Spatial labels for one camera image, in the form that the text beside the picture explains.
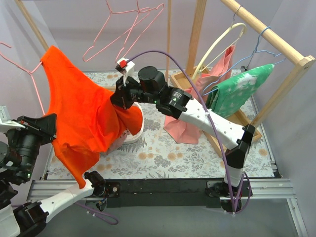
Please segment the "orange t shirt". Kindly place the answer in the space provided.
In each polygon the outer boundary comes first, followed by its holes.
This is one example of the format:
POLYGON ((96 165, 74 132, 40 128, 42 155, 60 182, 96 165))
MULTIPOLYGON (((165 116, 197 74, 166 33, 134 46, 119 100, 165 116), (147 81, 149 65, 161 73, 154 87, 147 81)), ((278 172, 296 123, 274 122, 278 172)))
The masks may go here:
POLYGON ((99 154, 126 130, 132 135, 140 131, 142 113, 136 106, 114 106, 113 92, 94 83, 55 46, 41 62, 50 88, 47 114, 57 115, 54 153, 83 188, 82 175, 98 162, 99 154))

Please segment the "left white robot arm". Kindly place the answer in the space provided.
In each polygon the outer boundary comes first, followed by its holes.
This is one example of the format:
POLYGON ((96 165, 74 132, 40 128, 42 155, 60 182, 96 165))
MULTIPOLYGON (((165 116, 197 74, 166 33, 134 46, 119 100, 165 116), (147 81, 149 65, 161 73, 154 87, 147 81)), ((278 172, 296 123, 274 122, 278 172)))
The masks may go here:
POLYGON ((0 131, 8 140, 0 144, 0 232, 4 237, 35 237, 62 210, 82 198, 101 197, 106 191, 101 175, 87 172, 83 188, 73 185, 50 198, 12 207, 11 200, 18 194, 12 185, 30 181, 40 147, 57 137, 56 120, 56 114, 17 120, 0 115, 0 131))

